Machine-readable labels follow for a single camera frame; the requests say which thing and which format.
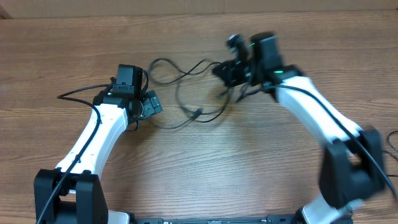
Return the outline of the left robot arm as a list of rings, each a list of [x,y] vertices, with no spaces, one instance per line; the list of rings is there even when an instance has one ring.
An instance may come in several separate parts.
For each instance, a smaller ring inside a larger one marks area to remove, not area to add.
[[[87,105],[90,119],[70,152],[54,169],[41,169],[34,179],[37,223],[135,223],[129,212],[108,208],[101,175],[108,157],[130,124],[139,125],[162,111],[148,72],[120,64],[115,77]]]

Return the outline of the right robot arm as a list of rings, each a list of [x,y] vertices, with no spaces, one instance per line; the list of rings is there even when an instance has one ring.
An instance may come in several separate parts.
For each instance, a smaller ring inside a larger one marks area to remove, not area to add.
[[[274,33],[253,35],[249,45],[235,34],[226,45],[235,58],[216,66],[213,74],[227,87],[241,85],[240,100],[270,94],[302,122],[323,153],[318,197],[293,215],[267,216],[268,223],[352,223],[350,215],[365,200],[394,188],[384,169],[379,132],[346,118],[298,66],[286,65]]]

